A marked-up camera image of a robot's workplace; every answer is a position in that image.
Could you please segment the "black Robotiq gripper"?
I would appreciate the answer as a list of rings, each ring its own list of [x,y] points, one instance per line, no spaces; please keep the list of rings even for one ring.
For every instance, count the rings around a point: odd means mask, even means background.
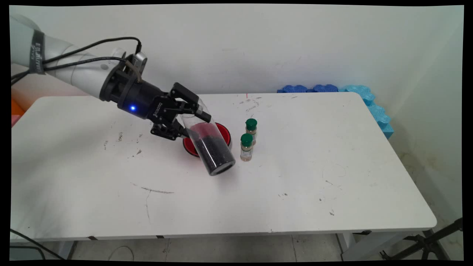
[[[99,99],[114,102],[118,109],[152,121],[150,133],[171,141],[189,137],[187,129],[174,115],[164,118],[171,112],[194,115],[207,123],[211,122],[211,115],[203,111],[200,98],[194,92],[176,82],[169,94],[164,93],[146,81],[138,82],[136,74],[125,66],[113,68],[105,79]]]

